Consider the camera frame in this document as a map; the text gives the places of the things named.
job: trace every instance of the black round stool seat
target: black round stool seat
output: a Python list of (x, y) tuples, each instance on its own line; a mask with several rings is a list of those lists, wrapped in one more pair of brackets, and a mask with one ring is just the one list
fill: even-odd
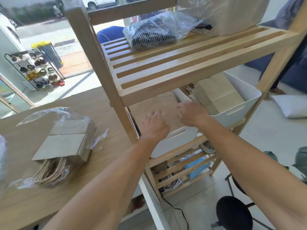
[(251, 230), (253, 228), (250, 211), (236, 197), (222, 197), (217, 202), (216, 215), (226, 230)]
[(236, 187), (245, 195), (247, 195), (245, 193), (245, 191), (240, 187), (239, 183), (235, 180), (235, 178), (232, 176), (232, 180), (233, 180), (233, 183), (236, 185)]

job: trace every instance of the person's left arm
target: person's left arm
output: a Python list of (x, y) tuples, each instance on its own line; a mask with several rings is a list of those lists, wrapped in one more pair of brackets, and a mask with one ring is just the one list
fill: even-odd
[(116, 230), (146, 162), (169, 131), (160, 112), (150, 113), (141, 126), (142, 136), (132, 148), (83, 187), (43, 230)]

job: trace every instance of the sidewalk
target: sidewalk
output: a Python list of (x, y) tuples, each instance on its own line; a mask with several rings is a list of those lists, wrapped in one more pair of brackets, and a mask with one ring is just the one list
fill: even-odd
[(83, 51), (61, 56), (61, 60), (64, 66), (59, 70), (64, 77), (68, 74), (77, 73), (92, 67)]

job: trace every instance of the white pillow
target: white pillow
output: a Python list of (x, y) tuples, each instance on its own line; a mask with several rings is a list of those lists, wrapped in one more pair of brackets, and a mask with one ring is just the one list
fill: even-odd
[(272, 98), (287, 118), (307, 117), (307, 95), (275, 95)]

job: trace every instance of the dark pants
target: dark pants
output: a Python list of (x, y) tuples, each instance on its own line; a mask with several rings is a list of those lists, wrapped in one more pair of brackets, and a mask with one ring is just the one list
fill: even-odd
[[(281, 71), (281, 73), (279, 74), (279, 76), (277, 77), (276, 81), (273, 83), (271, 89), (277, 88), (277, 85), (279, 83), (279, 81), (283, 78), (283, 76), (287, 73), (287, 71), (296, 63), (296, 62), (300, 62), (302, 57), (303, 57), (303, 53), (305, 51), (307, 47), (307, 36), (305, 36), (305, 38), (303, 39), (303, 41), (301, 42), (301, 44), (298, 46), (298, 48), (296, 49), (296, 51), (294, 52), (293, 56), (291, 57), (291, 59), (289, 60), (289, 62), (286, 64), (285, 68)], [(267, 62), (267, 65), (265, 67), (265, 69), (262, 71), (259, 80), (262, 78), (262, 75), (264, 74), (265, 70), (267, 69), (267, 66), (269, 65), (269, 63), (271, 62), (271, 60), (269, 60)]]

